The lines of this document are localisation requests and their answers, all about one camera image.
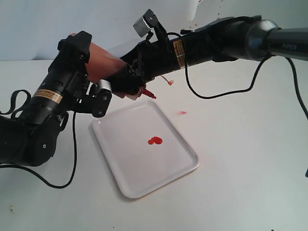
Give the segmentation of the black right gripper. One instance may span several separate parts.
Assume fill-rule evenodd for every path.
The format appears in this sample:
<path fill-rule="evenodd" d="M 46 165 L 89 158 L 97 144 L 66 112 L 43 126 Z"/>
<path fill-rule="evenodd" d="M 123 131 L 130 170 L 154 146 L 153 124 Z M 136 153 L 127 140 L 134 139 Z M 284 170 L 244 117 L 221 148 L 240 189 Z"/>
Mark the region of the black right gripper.
<path fill-rule="evenodd" d="M 120 60 L 127 66 L 109 77 L 114 93 L 136 94 L 155 77 L 188 68 L 184 36 L 175 32 L 167 33 L 166 41 L 141 41 Z"/>

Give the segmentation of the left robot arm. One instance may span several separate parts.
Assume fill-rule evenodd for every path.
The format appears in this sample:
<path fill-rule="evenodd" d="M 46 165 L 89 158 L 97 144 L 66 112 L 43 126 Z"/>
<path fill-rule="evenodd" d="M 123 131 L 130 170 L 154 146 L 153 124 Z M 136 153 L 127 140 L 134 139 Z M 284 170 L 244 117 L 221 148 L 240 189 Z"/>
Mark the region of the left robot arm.
<path fill-rule="evenodd" d="M 10 109 L 0 114 L 0 162 L 39 166 L 55 153 L 57 137 L 65 129 L 68 111 L 85 95 L 89 81 L 86 64 L 90 59 L 92 35 L 81 31 L 58 43 L 58 55 L 35 93 L 16 90 Z M 19 93 L 26 100 L 16 108 Z"/>

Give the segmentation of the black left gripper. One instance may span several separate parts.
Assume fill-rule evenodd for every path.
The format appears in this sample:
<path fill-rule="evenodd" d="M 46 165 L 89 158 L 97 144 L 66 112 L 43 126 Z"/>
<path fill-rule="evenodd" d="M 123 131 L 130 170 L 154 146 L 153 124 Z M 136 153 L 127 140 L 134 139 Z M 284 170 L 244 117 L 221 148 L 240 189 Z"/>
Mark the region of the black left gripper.
<path fill-rule="evenodd" d="M 90 60 L 91 41 L 92 35 L 86 31 L 61 40 L 59 57 L 49 66 L 30 101 L 31 118 L 62 116 L 82 97 L 88 83 L 86 63 Z"/>

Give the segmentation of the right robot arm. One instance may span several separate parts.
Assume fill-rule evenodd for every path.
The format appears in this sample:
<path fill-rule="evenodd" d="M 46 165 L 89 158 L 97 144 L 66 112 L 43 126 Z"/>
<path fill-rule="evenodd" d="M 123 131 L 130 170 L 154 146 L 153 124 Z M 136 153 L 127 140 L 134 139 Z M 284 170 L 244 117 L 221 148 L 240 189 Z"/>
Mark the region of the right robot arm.
<path fill-rule="evenodd" d="M 207 61 L 261 61 L 268 56 L 308 58 L 308 30 L 282 29 L 261 16 L 226 17 L 177 36 L 159 34 L 122 57 L 125 67 L 108 78 L 113 92 L 134 94 L 156 77 Z"/>

